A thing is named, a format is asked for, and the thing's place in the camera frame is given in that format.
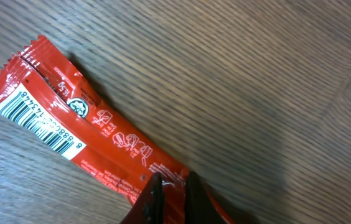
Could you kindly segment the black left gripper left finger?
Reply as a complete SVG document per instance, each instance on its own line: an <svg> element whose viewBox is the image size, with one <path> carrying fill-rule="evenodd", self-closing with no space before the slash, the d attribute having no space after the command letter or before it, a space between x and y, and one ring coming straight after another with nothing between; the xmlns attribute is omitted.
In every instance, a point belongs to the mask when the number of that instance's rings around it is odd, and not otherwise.
<svg viewBox="0 0 351 224"><path fill-rule="evenodd" d="M156 172L120 224L163 224L164 201L162 175Z"/></svg>

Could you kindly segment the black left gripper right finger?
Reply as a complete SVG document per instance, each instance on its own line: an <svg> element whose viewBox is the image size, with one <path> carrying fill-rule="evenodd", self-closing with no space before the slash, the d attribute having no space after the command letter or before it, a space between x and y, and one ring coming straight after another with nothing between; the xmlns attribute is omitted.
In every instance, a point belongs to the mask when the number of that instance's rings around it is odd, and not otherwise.
<svg viewBox="0 0 351 224"><path fill-rule="evenodd" d="M186 180L185 224L226 224L196 172L190 172Z"/></svg>

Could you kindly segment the red white candy stick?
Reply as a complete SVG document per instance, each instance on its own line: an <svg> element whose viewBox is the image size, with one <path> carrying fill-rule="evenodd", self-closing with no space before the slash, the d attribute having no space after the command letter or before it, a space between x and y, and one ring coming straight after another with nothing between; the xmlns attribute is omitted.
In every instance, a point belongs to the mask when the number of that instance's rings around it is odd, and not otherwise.
<svg viewBox="0 0 351 224"><path fill-rule="evenodd" d="M124 195L131 206L153 173L160 173L164 223L185 223L185 185L193 171L110 107L46 36L14 54L0 71L0 115ZM216 211L231 223L205 190Z"/></svg>

